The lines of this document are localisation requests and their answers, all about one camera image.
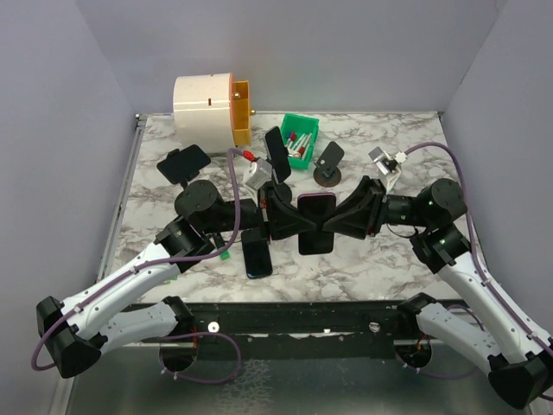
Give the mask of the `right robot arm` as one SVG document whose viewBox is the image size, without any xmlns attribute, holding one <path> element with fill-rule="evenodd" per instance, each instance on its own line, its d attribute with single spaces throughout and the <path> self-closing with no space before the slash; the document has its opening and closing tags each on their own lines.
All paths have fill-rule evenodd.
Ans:
<svg viewBox="0 0 553 415">
<path fill-rule="evenodd" d="M 552 387 L 552 336 L 535 323 L 479 262 L 474 243 L 455 225 L 467 206 L 458 182 L 439 179 L 417 196 L 387 195 L 364 177 L 324 230 L 364 239 L 385 224 L 422 227 L 410 237 L 416 257 L 454 289 L 482 321 L 479 330 L 420 293 L 403 302 L 398 331 L 446 343 L 484 373 L 508 405 L 524 409 Z"/>
</svg>

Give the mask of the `black front mounting rail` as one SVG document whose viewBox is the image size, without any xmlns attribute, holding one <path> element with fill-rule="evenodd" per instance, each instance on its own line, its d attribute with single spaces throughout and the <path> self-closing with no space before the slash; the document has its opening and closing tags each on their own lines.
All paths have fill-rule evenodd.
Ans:
<svg viewBox="0 0 553 415">
<path fill-rule="evenodd" d="M 392 359 L 423 335 L 401 301 L 189 303 L 194 326 L 211 322 L 245 360 Z"/>
</svg>

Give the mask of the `purple edged phone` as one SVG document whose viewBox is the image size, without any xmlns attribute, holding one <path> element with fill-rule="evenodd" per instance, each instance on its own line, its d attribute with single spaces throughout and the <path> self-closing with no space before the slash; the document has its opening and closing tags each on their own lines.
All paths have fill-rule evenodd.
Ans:
<svg viewBox="0 0 553 415">
<path fill-rule="evenodd" d="M 303 256 L 328 254 L 334 249 L 334 233 L 324 231 L 324 223 L 332 217 L 336 208 L 334 193 L 300 195 L 297 200 L 299 213 L 315 224 L 315 229 L 298 234 L 298 250 Z"/>
</svg>

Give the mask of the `orange drawer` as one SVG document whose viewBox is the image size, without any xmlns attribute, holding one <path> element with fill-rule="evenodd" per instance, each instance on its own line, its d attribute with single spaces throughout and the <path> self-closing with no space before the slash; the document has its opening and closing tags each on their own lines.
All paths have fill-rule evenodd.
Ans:
<svg viewBox="0 0 553 415">
<path fill-rule="evenodd" d="M 251 144 L 250 86 L 248 80 L 235 80 L 232 83 L 232 134 L 237 146 Z"/>
</svg>

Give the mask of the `phone on centre stand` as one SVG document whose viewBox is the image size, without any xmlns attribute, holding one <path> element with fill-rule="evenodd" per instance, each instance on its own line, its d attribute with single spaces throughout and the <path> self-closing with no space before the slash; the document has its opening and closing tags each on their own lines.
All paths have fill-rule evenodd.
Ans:
<svg viewBox="0 0 553 415">
<path fill-rule="evenodd" d="M 273 176 L 276 183 L 285 182 L 291 175 L 291 168 L 289 165 L 289 153 L 284 145 L 282 133 L 278 126 L 274 126 L 265 133 L 264 144 L 273 168 Z"/>
</svg>

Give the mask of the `markers in green bin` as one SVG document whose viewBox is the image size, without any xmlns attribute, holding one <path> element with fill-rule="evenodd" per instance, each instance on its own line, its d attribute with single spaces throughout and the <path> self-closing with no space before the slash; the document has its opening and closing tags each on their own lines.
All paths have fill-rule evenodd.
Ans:
<svg viewBox="0 0 553 415">
<path fill-rule="evenodd" d="M 301 136 L 290 136 L 285 147 L 288 151 L 288 157 L 297 160 L 305 160 L 308 154 L 308 149 L 311 145 L 311 133 L 302 134 Z"/>
</svg>

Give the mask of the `white round drawer cabinet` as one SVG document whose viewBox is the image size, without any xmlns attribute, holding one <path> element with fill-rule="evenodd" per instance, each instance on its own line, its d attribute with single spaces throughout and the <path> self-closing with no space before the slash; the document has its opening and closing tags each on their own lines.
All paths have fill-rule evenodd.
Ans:
<svg viewBox="0 0 553 415">
<path fill-rule="evenodd" d="M 231 73 L 180 76 L 173 91 L 175 135 L 183 147 L 198 145 L 207 154 L 235 146 Z"/>
</svg>

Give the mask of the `black left phone stand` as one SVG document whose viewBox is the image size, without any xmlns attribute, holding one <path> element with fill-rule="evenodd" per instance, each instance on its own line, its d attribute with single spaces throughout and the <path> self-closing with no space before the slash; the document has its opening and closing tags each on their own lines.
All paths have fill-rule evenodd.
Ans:
<svg viewBox="0 0 553 415">
<path fill-rule="evenodd" d="M 192 144 L 170 151 L 156 168 L 171 184 L 185 188 L 210 163 L 211 158 L 197 144 Z"/>
</svg>

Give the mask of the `brown base phone stand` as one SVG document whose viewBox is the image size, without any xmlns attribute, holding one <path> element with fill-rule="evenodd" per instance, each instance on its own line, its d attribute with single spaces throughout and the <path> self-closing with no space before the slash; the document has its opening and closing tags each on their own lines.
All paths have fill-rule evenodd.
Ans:
<svg viewBox="0 0 553 415">
<path fill-rule="evenodd" d="M 341 171 L 338 167 L 345 151 L 331 141 L 315 162 L 313 178 L 317 184 L 325 188 L 336 186 L 341 181 Z"/>
</svg>

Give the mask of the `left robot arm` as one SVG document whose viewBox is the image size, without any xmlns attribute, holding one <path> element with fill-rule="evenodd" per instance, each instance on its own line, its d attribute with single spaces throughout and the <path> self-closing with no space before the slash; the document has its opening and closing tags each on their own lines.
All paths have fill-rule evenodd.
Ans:
<svg viewBox="0 0 553 415">
<path fill-rule="evenodd" d="M 177 196 L 175 210 L 176 218 L 129 263 L 78 294 L 63 300 L 46 297 L 37 304 L 40 340 L 31 358 L 35 371 L 43 369 L 38 363 L 43 349 L 59 375 L 70 379 L 130 343 L 197 340 L 198 324 L 180 297 L 165 297 L 140 310 L 127 308 L 157 285 L 231 247 L 216 246 L 213 233 L 228 232 L 235 240 L 254 229 L 278 240 L 316 229 L 313 220 L 281 199 L 272 182 L 265 184 L 261 202 L 255 202 L 240 197 L 225 201 L 212 182 L 197 180 Z"/>
</svg>

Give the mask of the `black phone stand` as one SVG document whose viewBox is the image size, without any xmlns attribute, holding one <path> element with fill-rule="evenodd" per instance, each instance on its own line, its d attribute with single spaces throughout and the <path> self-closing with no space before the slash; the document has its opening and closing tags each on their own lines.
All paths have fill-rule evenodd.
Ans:
<svg viewBox="0 0 553 415">
<path fill-rule="evenodd" d="M 271 180 L 275 192 L 282 201 L 291 203 L 292 190 L 285 182 L 291 175 L 289 162 L 278 163 L 272 161 L 269 157 L 266 158 L 266 161 L 271 165 Z"/>
<path fill-rule="evenodd" d="M 170 151 L 156 168 L 171 184 L 185 188 L 210 163 L 211 158 L 197 144 L 192 144 Z"/>
</svg>

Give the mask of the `green plastic bin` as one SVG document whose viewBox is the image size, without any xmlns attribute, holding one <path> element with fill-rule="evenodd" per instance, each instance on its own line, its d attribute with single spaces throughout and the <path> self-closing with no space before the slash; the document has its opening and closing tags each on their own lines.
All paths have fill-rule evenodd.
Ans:
<svg viewBox="0 0 553 415">
<path fill-rule="evenodd" d="M 292 169 L 309 168 L 319 133 L 319 119 L 286 113 L 281 124 L 283 142 Z"/>
</svg>

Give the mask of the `black centre phone stand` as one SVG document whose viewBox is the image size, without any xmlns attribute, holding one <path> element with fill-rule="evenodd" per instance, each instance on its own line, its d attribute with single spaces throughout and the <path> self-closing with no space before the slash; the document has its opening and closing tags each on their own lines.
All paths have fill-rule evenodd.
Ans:
<svg viewBox="0 0 553 415">
<path fill-rule="evenodd" d="M 272 161 L 269 157 L 266 158 L 266 161 L 271 165 L 271 180 L 275 192 L 282 201 L 291 203 L 292 190 L 285 182 L 291 175 L 289 162 L 278 163 Z"/>
</svg>

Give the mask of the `black phone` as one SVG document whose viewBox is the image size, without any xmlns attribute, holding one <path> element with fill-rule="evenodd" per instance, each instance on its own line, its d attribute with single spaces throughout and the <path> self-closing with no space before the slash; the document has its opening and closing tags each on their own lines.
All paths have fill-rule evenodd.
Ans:
<svg viewBox="0 0 553 415">
<path fill-rule="evenodd" d="M 266 278 L 273 273 L 269 243 L 258 228 L 241 233 L 241 246 L 249 279 Z"/>
</svg>

